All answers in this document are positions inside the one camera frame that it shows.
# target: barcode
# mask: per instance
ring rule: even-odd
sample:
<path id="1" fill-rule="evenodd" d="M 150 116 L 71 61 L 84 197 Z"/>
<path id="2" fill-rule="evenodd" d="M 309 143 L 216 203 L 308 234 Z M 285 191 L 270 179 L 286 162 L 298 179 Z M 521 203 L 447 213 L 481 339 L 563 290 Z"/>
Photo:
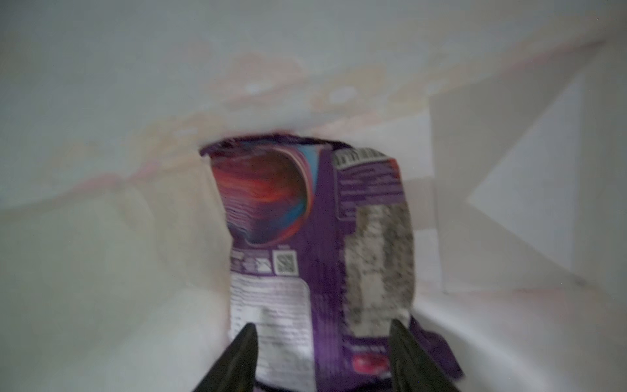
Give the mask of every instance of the barcode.
<path id="1" fill-rule="evenodd" d="M 387 155 L 374 149 L 344 149 L 333 154 L 333 166 L 338 170 L 342 170 L 362 163 L 386 161 L 388 159 Z"/>
<path id="2" fill-rule="evenodd" d="M 275 274 L 283 276 L 298 276 L 298 262 L 295 250 L 273 250 L 272 262 Z"/>

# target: white triangle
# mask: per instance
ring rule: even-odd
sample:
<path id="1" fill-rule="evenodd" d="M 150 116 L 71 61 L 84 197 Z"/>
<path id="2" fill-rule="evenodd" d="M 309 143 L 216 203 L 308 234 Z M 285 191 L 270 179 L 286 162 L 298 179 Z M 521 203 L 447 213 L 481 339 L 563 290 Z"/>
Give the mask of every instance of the white triangle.
<path id="1" fill-rule="evenodd" d="M 468 198 L 492 220 L 568 270 L 572 269 L 583 86 L 582 74 L 573 78 Z"/>

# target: qr code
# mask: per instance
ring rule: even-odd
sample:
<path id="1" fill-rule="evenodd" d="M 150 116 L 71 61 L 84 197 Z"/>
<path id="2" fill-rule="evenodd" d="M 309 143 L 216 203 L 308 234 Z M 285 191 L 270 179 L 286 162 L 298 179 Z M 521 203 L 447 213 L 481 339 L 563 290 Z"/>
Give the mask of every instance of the qr code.
<path id="1" fill-rule="evenodd" d="M 295 250 L 273 250 L 272 262 L 275 267 L 275 274 L 289 277 L 298 276 L 298 260 Z"/>

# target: nutrition label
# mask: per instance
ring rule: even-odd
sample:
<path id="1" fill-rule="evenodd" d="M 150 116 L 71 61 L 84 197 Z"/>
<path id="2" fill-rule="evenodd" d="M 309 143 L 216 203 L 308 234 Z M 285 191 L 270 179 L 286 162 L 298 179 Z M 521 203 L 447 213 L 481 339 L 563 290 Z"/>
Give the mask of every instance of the nutrition label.
<path id="1" fill-rule="evenodd" d="M 315 392 L 309 288 L 299 278 L 231 273 L 231 338 L 247 322 L 259 337 L 256 378 L 270 386 Z"/>

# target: purple package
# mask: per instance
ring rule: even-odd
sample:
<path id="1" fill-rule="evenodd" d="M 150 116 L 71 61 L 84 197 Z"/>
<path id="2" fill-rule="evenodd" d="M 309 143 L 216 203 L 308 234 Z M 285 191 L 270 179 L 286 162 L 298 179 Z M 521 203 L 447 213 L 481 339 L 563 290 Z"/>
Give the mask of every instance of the purple package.
<path id="1" fill-rule="evenodd" d="M 449 377 L 462 376 L 444 339 L 409 313 L 413 232 L 394 159 L 283 134 L 227 139 L 201 154 L 233 236 L 229 333 L 256 324 L 260 386 L 388 388 L 393 318 Z"/>

